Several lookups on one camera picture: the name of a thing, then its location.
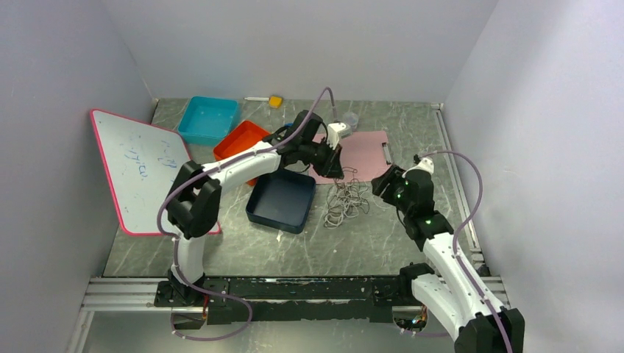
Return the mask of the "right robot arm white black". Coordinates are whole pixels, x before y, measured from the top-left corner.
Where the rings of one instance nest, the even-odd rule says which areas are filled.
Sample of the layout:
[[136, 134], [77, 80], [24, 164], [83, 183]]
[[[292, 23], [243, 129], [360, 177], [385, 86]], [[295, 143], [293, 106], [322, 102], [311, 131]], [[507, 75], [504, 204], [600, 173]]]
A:
[[372, 193], [403, 217], [405, 232], [429, 263], [400, 270], [397, 295], [421, 302], [453, 339], [455, 352], [522, 352], [525, 319], [508, 309], [478, 276], [435, 208], [429, 159], [408, 170], [391, 165], [371, 181]]

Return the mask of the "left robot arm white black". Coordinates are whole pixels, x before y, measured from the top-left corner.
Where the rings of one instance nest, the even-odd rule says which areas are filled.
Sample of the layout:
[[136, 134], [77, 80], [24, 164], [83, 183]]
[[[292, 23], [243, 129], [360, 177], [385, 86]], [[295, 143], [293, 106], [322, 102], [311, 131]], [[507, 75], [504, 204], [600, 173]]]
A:
[[204, 290], [203, 254], [209, 231], [218, 221], [221, 198], [256, 177], [301, 162], [316, 174], [342, 178], [341, 139], [351, 127], [343, 122], [325, 124], [303, 110], [292, 124], [280, 127], [250, 148], [223, 160], [182, 165], [157, 212], [157, 227], [174, 244], [167, 283], [172, 300], [192, 306], [209, 297]]

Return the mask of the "pink clipboard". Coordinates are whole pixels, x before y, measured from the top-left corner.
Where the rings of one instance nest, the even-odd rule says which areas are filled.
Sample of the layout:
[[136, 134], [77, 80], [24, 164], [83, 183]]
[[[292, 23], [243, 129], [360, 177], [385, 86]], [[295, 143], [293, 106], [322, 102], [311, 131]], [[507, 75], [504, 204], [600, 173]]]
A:
[[340, 182], [356, 179], [359, 182], [370, 182], [382, 175], [388, 168], [383, 144], [388, 144], [385, 131], [354, 132], [341, 139], [340, 156], [344, 178]]

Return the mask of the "small clear plastic cup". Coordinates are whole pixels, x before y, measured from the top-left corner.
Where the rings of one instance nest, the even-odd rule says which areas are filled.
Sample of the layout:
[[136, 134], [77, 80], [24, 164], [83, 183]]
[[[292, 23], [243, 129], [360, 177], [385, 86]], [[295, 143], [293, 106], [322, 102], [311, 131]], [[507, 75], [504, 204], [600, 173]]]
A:
[[341, 120], [354, 132], [358, 128], [359, 116], [354, 112], [346, 112]]

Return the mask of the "dark blue plastic tray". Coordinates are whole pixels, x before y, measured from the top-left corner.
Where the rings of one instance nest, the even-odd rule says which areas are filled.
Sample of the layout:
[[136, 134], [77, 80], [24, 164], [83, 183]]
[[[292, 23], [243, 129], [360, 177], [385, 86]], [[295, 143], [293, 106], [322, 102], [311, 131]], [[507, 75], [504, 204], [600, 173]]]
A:
[[250, 222], [291, 234], [303, 231], [316, 194], [313, 177], [280, 169], [258, 177], [246, 205]]

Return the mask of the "yellow cube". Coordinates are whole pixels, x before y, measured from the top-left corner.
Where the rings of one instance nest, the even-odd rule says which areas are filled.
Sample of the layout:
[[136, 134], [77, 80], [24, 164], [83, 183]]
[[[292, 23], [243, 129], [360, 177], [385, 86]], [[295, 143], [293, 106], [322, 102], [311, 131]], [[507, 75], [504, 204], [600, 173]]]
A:
[[272, 109], [278, 109], [283, 104], [283, 97], [281, 96], [270, 96], [268, 99], [268, 105]]

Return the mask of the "orange plastic tray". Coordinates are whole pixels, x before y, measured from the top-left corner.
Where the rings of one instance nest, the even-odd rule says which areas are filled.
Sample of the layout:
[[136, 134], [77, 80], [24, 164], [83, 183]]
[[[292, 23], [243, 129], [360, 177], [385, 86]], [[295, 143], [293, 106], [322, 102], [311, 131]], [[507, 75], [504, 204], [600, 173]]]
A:
[[252, 148], [268, 135], [269, 132], [252, 121], [243, 121], [213, 148], [215, 160], [224, 160]]

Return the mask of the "teal plastic tray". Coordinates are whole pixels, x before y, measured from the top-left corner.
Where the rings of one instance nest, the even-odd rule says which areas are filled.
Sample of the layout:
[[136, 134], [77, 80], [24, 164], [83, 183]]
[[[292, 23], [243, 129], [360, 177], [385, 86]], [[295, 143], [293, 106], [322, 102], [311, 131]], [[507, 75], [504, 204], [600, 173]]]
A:
[[186, 143], [216, 146], [241, 120], [239, 103], [232, 99], [192, 97], [177, 131]]

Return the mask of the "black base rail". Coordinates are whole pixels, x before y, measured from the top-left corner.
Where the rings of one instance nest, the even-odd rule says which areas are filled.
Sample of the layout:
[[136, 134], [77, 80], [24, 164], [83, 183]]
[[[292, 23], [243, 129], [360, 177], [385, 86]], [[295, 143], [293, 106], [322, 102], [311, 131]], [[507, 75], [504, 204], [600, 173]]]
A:
[[398, 310], [421, 307], [399, 275], [346, 277], [205, 277], [205, 295], [168, 280], [159, 282], [153, 305], [207, 317], [207, 325], [259, 321], [365, 319], [393, 323]]

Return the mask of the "whiteboard with pink frame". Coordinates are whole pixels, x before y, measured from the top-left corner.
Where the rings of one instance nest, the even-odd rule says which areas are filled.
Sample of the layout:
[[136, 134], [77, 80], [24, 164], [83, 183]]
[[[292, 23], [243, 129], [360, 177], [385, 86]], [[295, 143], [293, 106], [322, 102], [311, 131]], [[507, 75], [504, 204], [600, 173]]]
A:
[[182, 137], [104, 110], [90, 114], [121, 230], [158, 236], [159, 207], [180, 167], [191, 159]]

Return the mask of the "aluminium frame rail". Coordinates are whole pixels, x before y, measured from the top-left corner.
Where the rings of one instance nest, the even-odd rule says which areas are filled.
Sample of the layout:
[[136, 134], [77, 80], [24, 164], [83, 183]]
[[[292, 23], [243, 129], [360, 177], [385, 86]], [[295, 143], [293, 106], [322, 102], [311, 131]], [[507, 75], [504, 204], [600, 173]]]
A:
[[205, 314], [173, 313], [153, 305], [157, 285], [168, 278], [93, 278], [78, 320], [78, 339], [69, 347], [80, 352], [96, 314], [109, 321], [99, 334], [117, 352], [221, 351], [261, 346], [274, 352], [455, 352], [453, 339], [422, 304], [416, 312], [398, 310], [393, 323], [365, 319], [325, 321], [259, 321], [207, 325]]

